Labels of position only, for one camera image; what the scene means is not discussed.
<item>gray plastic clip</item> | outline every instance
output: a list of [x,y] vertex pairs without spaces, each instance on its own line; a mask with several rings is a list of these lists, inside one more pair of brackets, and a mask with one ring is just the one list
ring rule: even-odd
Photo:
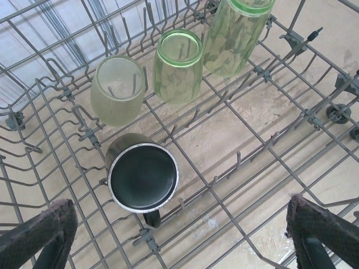
[[16,131],[16,123],[19,125],[19,129],[25,130],[25,125],[24,125],[24,114],[23,112],[10,112],[8,118],[5,120],[5,123],[7,125],[7,127],[10,128],[10,130],[12,131]]
[[[305,116],[308,116],[312,113],[313,111],[311,109],[306,109],[305,110]],[[316,116],[316,113],[314,113],[314,115],[312,115],[310,118],[308,118],[308,122],[310,124],[312,124],[315,128],[317,128],[319,125],[321,125],[321,120],[318,119]]]
[[258,76],[263,75],[265,83],[267,83],[268,80],[271,78],[270,71],[268,71],[267,68],[263,69],[260,66],[257,66],[256,68],[254,68],[254,72],[256,72]]
[[90,140],[90,142],[92,143],[92,145],[98,145],[99,144],[99,140],[97,139],[97,136],[94,134],[94,132],[92,131],[92,129],[87,129],[85,132],[85,135],[79,138],[79,141],[83,141],[85,138],[88,138]]
[[[338,74],[337,76],[337,80],[335,82],[335,87],[337,89],[339,89],[340,87],[342,87],[342,85],[344,85],[349,79],[350,79],[350,75],[343,75],[343,74]],[[357,97],[359,97],[359,80],[354,80],[352,83],[350,83],[345,89],[344,91],[349,92],[353,95],[356,95]]]
[[208,3],[205,5],[205,10],[209,10],[212,15],[217,12],[219,6],[218,0],[209,0]]
[[[304,41],[304,38],[301,37],[300,35],[298,35],[294,31],[291,31],[289,34],[286,34],[286,35],[281,35],[279,38],[285,39],[288,42],[288,44],[291,46],[292,49]],[[306,46],[304,46],[300,50],[298,50],[295,53],[295,55],[298,56],[298,55],[302,54],[303,52],[305,52],[307,49],[308,48]]]
[[275,21],[277,18],[274,17],[272,14],[269,15],[268,19],[267,19],[267,22],[266,22],[266,28],[267,30],[271,29],[273,26],[272,26],[272,23],[273,21]]
[[148,247],[152,250],[152,251],[160,251],[155,238],[153,237],[153,235],[151,234],[151,231],[149,231],[148,229],[141,229],[140,230],[140,238],[136,239],[132,245],[135,247],[137,245],[139,245],[141,242],[146,242]]
[[68,99],[72,99],[72,100],[75,99],[74,96],[72,95],[72,92],[67,86],[63,89],[63,95],[66,96]]
[[196,20],[199,20],[201,22],[201,24],[204,24],[204,22],[206,21],[206,14],[204,14],[203,12],[196,11],[195,17]]

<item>rack wheel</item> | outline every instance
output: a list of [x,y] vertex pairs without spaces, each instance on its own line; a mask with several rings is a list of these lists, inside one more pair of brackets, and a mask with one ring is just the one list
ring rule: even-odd
[[[344,104],[337,104],[337,106],[340,109],[343,109],[346,107],[346,105],[344,105]],[[345,108],[344,113],[346,113],[350,117],[350,115],[352,114],[352,111],[350,108]],[[334,108],[332,105],[326,109],[325,114],[328,116],[328,118],[330,118],[332,116],[332,114],[334,114],[335,118],[332,119],[332,122],[334,122],[334,123],[346,124],[349,121],[349,119],[347,119],[342,113],[339,114],[338,110],[336,108]]]
[[359,128],[355,127],[353,130],[349,133],[351,139],[359,143]]

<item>metal rim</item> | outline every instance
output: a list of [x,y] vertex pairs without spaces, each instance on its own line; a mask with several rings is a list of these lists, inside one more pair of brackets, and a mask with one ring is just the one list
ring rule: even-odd
[[[173,188],[173,191],[172,193],[168,196],[168,198],[162,202],[159,206],[156,206],[154,208],[151,208],[151,209],[147,209],[147,210],[139,210],[139,209],[133,209],[133,208],[130,208],[128,206],[125,206],[124,204],[122,204],[117,198],[116,196],[114,195],[113,193],[113,190],[112,190],[112,187],[111,187],[111,176],[112,176],[112,170],[113,168],[116,166],[117,162],[119,161],[119,159],[127,152],[129,152],[130,150],[133,150],[137,147],[143,147],[143,146],[151,146],[151,147],[157,147],[161,150],[163,150],[165,153],[168,154],[168,156],[172,159],[173,163],[174,163],[174,167],[176,168],[176,182],[174,184],[174,188]],[[156,211],[157,209],[163,207],[169,200],[172,199],[172,197],[174,196],[174,193],[176,192],[176,189],[177,189],[177,186],[178,186],[178,180],[179,180],[179,171],[178,171],[178,164],[174,158],[174,156],[172,155],[172,153],[170,153],[165,147],[163,146],[160,146],[160,145],[157,145],[157,144],[154,144],[154,143],[140,143],[140,144],[137,144],[137,145],[134,145],[134,146],[131,146],[129,147],[128,149],[122,151],[117,157],[116,159],[112,162],[111,164],[111,167],[108,171],[108,190],[110,192],[110,195],[112,197],[112,199],[114,200],[114,202],[121,206],[123,209],[129,211],[129,212],[133,212],[133,213],[138,213],[138,214],[144,214],[144,213],[149,213],[149,212],[153,212],[153,211]]]

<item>mug handle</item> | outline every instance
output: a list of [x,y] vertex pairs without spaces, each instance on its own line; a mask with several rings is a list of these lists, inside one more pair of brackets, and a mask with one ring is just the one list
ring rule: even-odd
[[159,214],[159,210],[149,213],[144,213],[144,219],[148,225],[155,228],[158,228],[159,225],[161,224],[161,216]]

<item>upside-down glass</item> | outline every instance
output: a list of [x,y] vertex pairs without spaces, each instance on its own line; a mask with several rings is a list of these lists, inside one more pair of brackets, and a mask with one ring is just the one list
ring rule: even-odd
[[188,30],[171,30],[158,41],[154,60],[154,92],[170,104],[198,96],[202,81],[202,43]]
[[222,0],[204,45],[204,66],[213,74],[238,74],[251,55],[275,0]]
[[91,105],[110,126],[124,126],[138,115],[145,94],[145,74],[133,59],[113,55],[98,66],[91,86]]

